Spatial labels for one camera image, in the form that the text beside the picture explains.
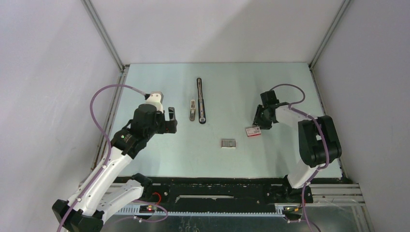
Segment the white red staple box sleeve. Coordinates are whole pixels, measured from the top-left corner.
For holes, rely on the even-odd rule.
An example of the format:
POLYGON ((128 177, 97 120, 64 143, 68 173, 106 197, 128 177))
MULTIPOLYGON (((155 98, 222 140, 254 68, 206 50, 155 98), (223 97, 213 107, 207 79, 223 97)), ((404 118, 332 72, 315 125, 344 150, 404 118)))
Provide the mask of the white red staple box sleeve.
POLYGON ((255 137, 260 136, 262 133, 260 127, 249 127, 246 128, 246 134, 248 137, 255 137))

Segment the beige stapler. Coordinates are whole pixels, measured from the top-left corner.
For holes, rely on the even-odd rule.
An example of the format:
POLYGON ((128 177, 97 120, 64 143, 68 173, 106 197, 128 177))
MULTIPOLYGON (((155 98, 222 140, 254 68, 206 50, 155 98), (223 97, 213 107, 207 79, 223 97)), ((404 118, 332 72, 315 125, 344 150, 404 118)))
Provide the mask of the beige stapler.
POLYGON ((194 121, 196 116, 196 104, 195 100, 190 101, 190 116, 189 119, 190 121, 194 121))

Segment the staple box tray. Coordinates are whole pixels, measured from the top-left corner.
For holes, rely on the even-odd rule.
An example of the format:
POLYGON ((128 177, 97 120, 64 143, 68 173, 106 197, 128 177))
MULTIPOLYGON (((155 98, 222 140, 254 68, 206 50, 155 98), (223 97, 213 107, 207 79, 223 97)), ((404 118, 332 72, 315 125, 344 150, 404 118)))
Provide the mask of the staple box tray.
POLYGON ((235 139, 221 139, 221 148, 236 148, 235 139))

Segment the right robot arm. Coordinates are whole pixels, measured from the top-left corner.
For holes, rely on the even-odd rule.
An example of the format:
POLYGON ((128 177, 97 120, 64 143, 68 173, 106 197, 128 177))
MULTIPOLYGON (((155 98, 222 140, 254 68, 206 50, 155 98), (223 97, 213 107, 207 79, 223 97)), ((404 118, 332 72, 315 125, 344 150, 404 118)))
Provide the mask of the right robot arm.
POLYGON ((269 130, 274 124, 285 124, 298 133, 300 161, 295 171, 286 176, 289 183, 281 189, 282 198, 294 202, 301 195, 300 188, 308 185, 314 176, 335 159, 341 157, 342 148, 330 116, 313 116, 280 102, 273 90, 261 94, 253 125, 269 130))

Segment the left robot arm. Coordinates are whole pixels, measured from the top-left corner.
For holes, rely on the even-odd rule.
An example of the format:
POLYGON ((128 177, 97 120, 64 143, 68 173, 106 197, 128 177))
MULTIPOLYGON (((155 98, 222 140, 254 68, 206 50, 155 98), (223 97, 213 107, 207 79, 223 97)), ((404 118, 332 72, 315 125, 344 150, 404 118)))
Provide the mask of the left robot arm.
POLYGON ((107 220, 134 200, 148 201, 153 195, 152 181, 137 174, 111 194, 106 194, 117 176, 156 134, 176 133, 175 109, 168 108, 169 119, 158 104, 145 103, 110 141, 103 157, 85 182, 69 199, 58 199, 52 206, 59 227, 70 232, 99 232, 107 220))

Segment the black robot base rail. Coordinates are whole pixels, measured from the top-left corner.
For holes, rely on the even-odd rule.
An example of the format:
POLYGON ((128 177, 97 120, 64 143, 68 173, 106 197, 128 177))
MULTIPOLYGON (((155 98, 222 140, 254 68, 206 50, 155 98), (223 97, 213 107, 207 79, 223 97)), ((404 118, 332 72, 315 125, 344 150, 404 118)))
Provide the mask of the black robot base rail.
POLYGON ((171 213, 257 214, 280 205, 313 203, 310 187, 291 189, 283 178, 150 177, 142 197, 171 213))

